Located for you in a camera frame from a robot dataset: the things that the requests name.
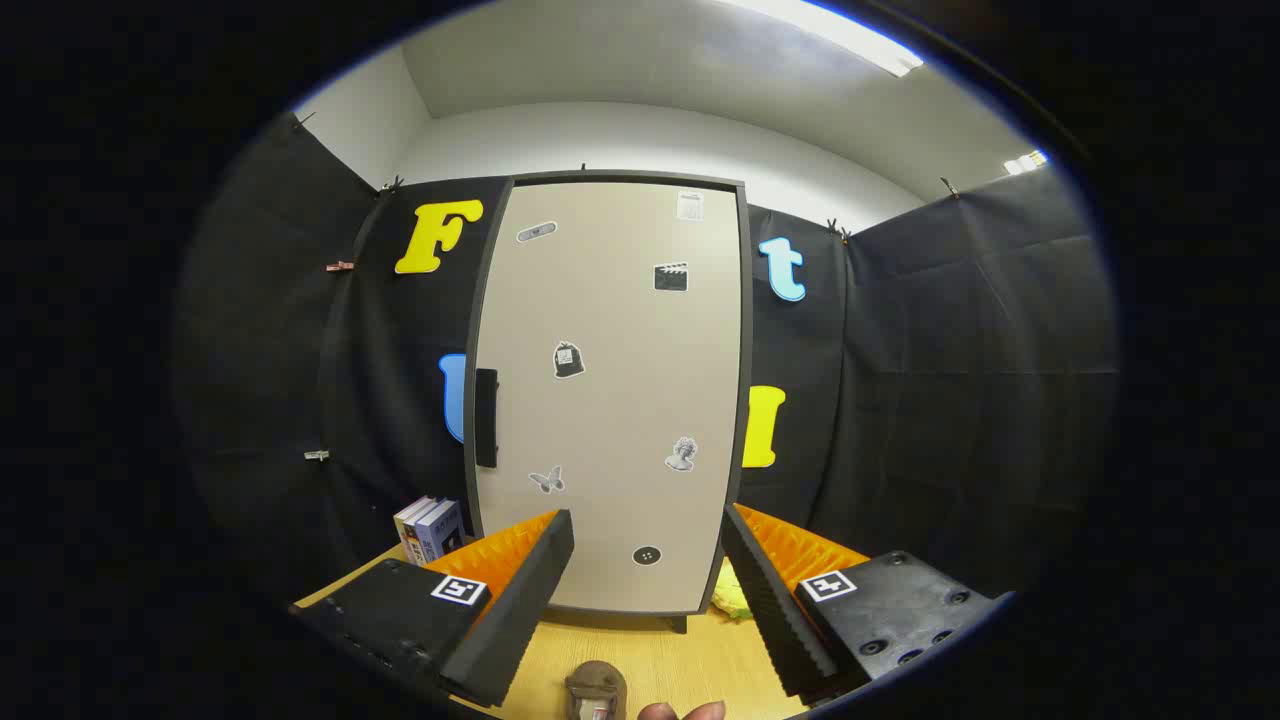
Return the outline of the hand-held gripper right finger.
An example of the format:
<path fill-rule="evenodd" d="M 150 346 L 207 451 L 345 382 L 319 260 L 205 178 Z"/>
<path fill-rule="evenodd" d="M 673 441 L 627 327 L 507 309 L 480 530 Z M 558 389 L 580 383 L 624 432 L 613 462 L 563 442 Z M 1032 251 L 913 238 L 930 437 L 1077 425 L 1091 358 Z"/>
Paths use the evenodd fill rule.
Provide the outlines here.
<path fill-rule="evenodd" d="M 721 541 L 785 693 L 803 701 L 882 685 L 1011 601 L 913 553 L 865 556 L 741 503 L 724 506 Z"/>

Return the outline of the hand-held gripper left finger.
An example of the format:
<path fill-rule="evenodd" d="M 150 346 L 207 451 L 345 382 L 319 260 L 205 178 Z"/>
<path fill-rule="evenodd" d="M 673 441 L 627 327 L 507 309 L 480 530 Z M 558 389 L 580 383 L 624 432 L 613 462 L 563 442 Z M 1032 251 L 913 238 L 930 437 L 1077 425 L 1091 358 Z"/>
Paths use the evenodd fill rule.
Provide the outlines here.
<path fill-rule="evenodd" d="M 572 518 L 559 509 L 425 566 L 394 550 L 291 614 L 420 700 L 498 707 L 572 552 Z"/>

